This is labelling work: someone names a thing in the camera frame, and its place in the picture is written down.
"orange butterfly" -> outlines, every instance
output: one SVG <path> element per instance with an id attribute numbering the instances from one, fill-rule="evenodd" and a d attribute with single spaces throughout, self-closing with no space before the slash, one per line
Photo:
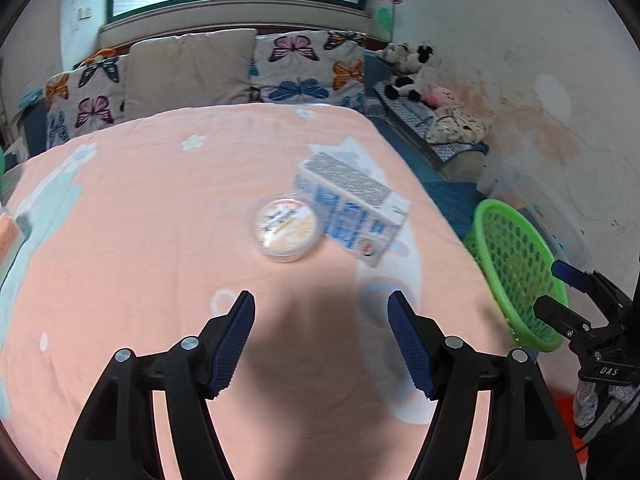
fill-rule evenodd
<path id="1" fill-rule="evenodd" d="M 355 79 L 359 83 L 364 82 L 364 63 L 361 59 L 357 60 L 351 68 L 343 62 L 334 63 L 334 90 L 338 91 L 344 88 L 349 79 Z"/>
<path id="2" fill-rule="evenodd" d="M 47 104 L 47 112 L 51 110 L 51 105 L 53 104 L 53 97 L 59 96 L 63 99 L 69 99 L 69 87 L 67 83 L 69 82 L 69 74 L 63 74 L 56 81 L 50 81 L 47 83 L 47 96 L 45 98 Z"/>

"beige pillow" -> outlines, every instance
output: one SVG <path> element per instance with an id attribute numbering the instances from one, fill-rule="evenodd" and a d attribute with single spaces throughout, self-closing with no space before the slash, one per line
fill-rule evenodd
<path id="1" fill-rule="evenodd" d="M 131 47 L 127 121 L 167 110 L 249 102 L 253 28 L 145 40 Z"/>

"pink bedsheet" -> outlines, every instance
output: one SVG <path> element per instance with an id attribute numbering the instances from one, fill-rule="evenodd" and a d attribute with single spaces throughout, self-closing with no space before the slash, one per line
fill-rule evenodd
<path id="1" fill-rule="evenodd" d="M 319 150 L 414 203 L 376 269 L 330 240 L 274 263 L 248 235 L 254 201 L 291 190 L 296 164 Z M 480 270 L 402 159 L 352 110 L 176 110 L 73 139 L 18 170 L 8 206 L 32 232 L 0 294 L 0 413 L 43 480 L 56 477 L 118 348 L 165 351 L 243 289 L 255 296 L 255 325 L 231 386 L 210 404 L 237 480 L 407 478 L 433 404 L 410 383 L 386 323 L 396 288 L 445 334 L 479 351 L 510 348 Z M 177 480 L 166 407 L 155 398 L 165 475 Z M 476 477 L 487 407 L 482 394 L 464 479 Z"/>

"green basket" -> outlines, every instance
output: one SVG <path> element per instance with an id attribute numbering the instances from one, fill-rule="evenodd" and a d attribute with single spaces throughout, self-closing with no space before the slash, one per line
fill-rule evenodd
<path id="1" fill-rule="evenodd" d="M 483 200 L 465 247 L 489 283 L 518 346 L 552 352 L 562 336 L 533 313 L 533 304 L 548 295 L 568 306 L 564 283 L 551 275 L 555 258 L 535 227 L 513 207 Z"/>

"screw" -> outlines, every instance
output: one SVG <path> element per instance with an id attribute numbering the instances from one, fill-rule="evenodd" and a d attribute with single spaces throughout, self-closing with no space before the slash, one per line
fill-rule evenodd
<path id="1" fill-rule="evenodd" d="M 527 359 L 529 359 L 529 356 L 527 355 L 527 353 L 524 350 L 520 350 L 520 349 L 514 350 L 511 353 L 511 357 L 516 359 L 516 361 L 519 363 L 524 363 L 527 361 Z"/>
<path id="2" fill-rule="evenodd" d="M 464 343 L 462 342 L 462 339 L 460 339 L 459 337 L 450 335 L 444 340 L 444 344 L 447 345 L 449 348 L 458 349 L 458 348 L 462 348 L 462 345 Z"/>
<path id="3" fill-rule="evenodd" d="M 200 342 L 197 337 L 185 337 L 181 342 L 180 346 L 185 350 L 193 350 L 198 346 Z"/>
<path id="4" fill-rule="evenodd" d="M 123 348 L 122 350 L 118 350 L 114 357 L 117 362 L 123 363 L 124 361 L 126 361 L 131 357 L 131 350 L 127 350 L 126 348 Z"/>

